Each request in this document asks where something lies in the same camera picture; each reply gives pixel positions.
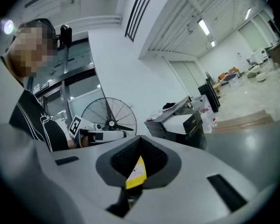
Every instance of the wooden board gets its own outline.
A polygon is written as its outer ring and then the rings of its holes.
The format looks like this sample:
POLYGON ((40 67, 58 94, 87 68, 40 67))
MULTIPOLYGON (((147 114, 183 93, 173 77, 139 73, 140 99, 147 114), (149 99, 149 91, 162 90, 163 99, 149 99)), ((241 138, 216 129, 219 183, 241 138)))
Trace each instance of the wooden board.
POLYGON ((240 118, 218 122, 218 125, 212 128, 212 132, 218 133, 218 132, 243 130, 255 126, 269 124, 272 122, 273 119, 271 115, 267 114, 265 110, 262 110, 240 118))

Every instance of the black shirt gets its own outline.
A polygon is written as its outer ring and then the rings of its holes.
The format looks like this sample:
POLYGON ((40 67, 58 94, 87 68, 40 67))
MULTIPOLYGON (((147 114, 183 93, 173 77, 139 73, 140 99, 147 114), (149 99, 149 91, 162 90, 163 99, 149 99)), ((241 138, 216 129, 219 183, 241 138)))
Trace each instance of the black shirt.
POLYGON ((51 152, 68 149, 63 130, 30 91, 22 93, 9 123, 26 131, 33 139, 47 143, 51 152))

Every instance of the round ceiling light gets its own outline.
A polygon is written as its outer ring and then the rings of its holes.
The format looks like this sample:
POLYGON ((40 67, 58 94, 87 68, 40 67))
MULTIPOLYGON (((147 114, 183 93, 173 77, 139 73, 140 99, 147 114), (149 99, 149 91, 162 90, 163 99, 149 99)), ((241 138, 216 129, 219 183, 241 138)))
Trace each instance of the round ceiling light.
POLYGON ((12 20, 8 20, 4 23, 3 31, 5 34, 10 34, 14 29, 14 23, 12 20))

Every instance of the fan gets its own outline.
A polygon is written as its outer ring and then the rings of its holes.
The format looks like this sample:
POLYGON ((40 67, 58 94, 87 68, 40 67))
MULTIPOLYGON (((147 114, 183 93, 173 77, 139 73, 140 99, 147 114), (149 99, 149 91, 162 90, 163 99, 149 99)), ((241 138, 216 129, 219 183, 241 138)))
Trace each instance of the fan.
POLYGON ((90 103, 82 118, 100 124, 104 131, 123 130, 128 136, 135 136, 137 122, 131 108, 119 99, 100 98, 90 103))
POLYGON ((209 74, 207 71, 205 72, 205 74, 206 74, 206 77, 209 79, 210 84, 211 84, 211 85, 215 85, 216 82, 214 82, 214 80, 213 80, 213 78, 210 76, 210 74, 209 74))

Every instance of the shiny floor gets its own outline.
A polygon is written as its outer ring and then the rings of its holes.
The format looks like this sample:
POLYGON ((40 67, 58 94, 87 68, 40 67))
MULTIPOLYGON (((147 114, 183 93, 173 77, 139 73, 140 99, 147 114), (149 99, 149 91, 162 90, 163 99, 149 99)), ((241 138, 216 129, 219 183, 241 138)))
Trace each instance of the shiny floor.
POLYGON ((242 117, 265 110, 274 121, 280 119, 280 68, 267 72, 266 80, 258 82, 255 77, 243 75, 238 79, 240 87, 229 84, 221 87, 221 107, 216 113, 217 121, 242 117))

